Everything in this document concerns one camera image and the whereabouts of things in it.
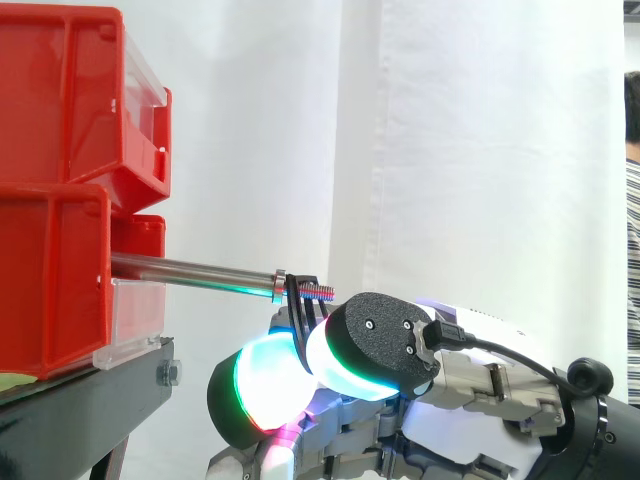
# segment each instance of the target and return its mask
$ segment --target red storage bin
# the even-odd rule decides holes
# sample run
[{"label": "red storage bin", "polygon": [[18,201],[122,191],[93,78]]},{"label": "red storage bin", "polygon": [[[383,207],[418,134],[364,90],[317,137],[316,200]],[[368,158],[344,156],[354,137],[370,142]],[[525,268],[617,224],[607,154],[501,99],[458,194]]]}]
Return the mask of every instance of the red storage bin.
[{"label": "red storage bin", "polygon": [[169,196],[171,94],[114,8],[0,4],[0,182],[91,183],[127,215]]},{"label": "red storage bin", "polygon": [[89,363],[112,340],[111,247],[164,254],[164,220],[112,219],[97,185],[0,184],[0,226],[3,373]]}]

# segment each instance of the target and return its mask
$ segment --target black cable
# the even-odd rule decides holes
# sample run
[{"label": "black cable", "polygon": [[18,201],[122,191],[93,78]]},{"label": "black cable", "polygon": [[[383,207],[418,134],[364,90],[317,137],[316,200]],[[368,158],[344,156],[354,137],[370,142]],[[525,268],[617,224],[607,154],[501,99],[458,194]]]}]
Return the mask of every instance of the black cable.
[{"label": "black cable", "polygon": [[529,357],[498,343],[480,340],[476,338],[475,335],[465,332],[464,328],[453,323],[435,320],[424,327],[422,330],[422,336],[425,341],[425,346],[434,352],[441,349],[460,351],[470,348],[479,348],[481,350],[486,350],[488,352],[497,353],[507,357],[529,367],[531,370],[542,375],[558,388],[561,388],[569,395],[576,398],[591,397],[598,390],[598,385],[593,385],[591,388],[582,390]]},{"label": "black cable", "polygon": [[534,372],[542,375],[551,383],[555,384],[558,388],[563,389],[576,398],[591,397],[595,393],[595,390],[593,389],[581,390],[575,385],[571,385],[566,379],[553,373],[551,370],[544,367],[543,365],[540,365],[538,362],[522,355],[521,353],[516,352],[515,350],[511,350],[504,345],[480,339],[472,340],[468,342],[468,345],[469,346],[467,348],[479,348],[488,352],[497,353],[498,355],[502,355],[510,360],[521,363],[525,367],[529,367]]}]

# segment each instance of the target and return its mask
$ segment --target dark hair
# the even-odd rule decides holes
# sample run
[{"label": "dark hair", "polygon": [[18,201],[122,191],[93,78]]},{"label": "dark hair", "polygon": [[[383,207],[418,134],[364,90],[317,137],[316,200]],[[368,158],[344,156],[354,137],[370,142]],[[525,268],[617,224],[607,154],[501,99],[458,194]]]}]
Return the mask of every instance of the dark hair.
[{"label": "dark hair", "polygon": [[627,143],[640,143],[640,72],[624,74],[624,109]]}]

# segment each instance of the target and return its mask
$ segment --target striped shirt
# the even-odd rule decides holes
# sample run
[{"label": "striped shirt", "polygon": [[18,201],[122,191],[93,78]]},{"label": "striped shirt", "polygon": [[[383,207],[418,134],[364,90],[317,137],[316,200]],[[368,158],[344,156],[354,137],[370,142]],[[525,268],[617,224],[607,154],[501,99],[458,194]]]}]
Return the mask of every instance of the striped shirt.
[{"label": "striped shirt", "polygon": [[627,159],[629,403],[640,405],[640,163]]}]

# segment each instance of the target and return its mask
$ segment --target threaded bolt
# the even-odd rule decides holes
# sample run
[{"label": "threaded bolt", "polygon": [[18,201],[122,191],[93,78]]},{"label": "threaded bolt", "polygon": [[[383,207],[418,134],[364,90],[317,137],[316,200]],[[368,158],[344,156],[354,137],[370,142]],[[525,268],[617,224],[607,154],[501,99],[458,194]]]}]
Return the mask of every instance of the threaded bolt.
[{"label": "threaded bolt", "polygon": [[336,293],[333,287],[325,285],[315,285],[313,283],[303,283],[299,287],[300,296],[309,300],[323,300],[325,302],[333,302],[336,299]]}]

